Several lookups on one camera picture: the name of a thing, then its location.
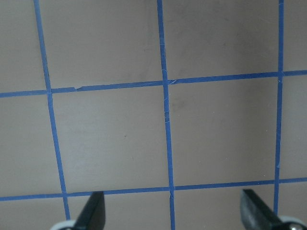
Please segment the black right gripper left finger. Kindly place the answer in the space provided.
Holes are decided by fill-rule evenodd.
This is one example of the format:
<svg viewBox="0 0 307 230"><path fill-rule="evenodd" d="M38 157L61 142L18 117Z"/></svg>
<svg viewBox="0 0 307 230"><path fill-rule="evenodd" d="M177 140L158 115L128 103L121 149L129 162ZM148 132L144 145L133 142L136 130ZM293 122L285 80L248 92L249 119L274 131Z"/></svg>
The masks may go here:
<svg viewBox="0 0 307 230"><path fill-rule="evenodd" d="M105 224L104 192L93 192L76 220L56 223L51 230L103 230Z"/></svg>

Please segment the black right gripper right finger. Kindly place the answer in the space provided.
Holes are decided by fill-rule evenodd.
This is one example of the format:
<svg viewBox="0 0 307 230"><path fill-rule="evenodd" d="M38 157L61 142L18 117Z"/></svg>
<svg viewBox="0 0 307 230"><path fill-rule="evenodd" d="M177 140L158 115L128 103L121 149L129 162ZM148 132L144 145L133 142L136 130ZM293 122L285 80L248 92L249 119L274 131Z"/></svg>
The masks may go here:
<svg viewBox="0 0 307 230"><path fill-rule="evenodd" d="M297 218L277 216L252 189L240 195L240 218L246 230L305 230Z"/></svg>

